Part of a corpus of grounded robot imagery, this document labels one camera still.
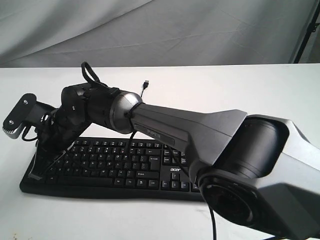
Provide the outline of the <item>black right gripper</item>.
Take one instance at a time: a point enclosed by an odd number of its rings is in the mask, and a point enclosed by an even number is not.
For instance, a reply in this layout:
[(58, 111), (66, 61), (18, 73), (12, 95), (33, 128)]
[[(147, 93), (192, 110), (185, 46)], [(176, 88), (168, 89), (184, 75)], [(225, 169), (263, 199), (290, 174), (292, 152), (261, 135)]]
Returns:
[(51, 112), (52, 115), (45, 121), (44, 129), (38, 133), (37, 149), (33, 156), (31, 169), (27, 177), (41, 180), (50, 171), (50, 168), (63, 160), (74, 141), (91, 125), (91, 121), (81, 119), (73, 123), (72, 116), (63, 107)]

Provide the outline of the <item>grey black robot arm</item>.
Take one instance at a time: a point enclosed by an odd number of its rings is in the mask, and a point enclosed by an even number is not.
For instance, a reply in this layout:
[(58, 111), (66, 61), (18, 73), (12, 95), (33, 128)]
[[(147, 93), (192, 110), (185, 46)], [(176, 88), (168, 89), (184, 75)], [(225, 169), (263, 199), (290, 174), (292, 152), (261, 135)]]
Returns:
[(92, 123), (137, 131), (185, 154), (190, 181), (224, 219), (291, 240), (320, 235), (320, 150), (291, 120), (149, 105), (103, 83), (65, 87), (61, 106), (38, 120), (33, 179)]

